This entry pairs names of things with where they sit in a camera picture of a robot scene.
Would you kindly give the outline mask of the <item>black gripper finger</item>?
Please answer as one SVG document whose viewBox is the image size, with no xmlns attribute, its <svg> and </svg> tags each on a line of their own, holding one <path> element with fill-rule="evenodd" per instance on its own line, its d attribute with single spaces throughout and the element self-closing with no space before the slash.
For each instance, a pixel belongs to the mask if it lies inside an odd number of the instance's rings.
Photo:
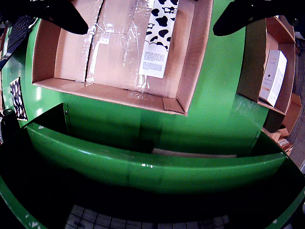
<svg viewBox="0 0 305 229">
<path fill-rule="evenodd" d="M 49 21 L 60 28 L 84 35 L 89 26 L 70 0 L 2 0 L 0 27 L 12 27 L 22 16 Z"/>
<path fill-rule="evenodd" d="M 213 26 L 216 36 L 237 32 L 250 23 L 273 16 L 285 16 L 288 23 L 305 35 L 305 2 L 303 0 L 234 0 L 225 8 Z"/>
</svg>

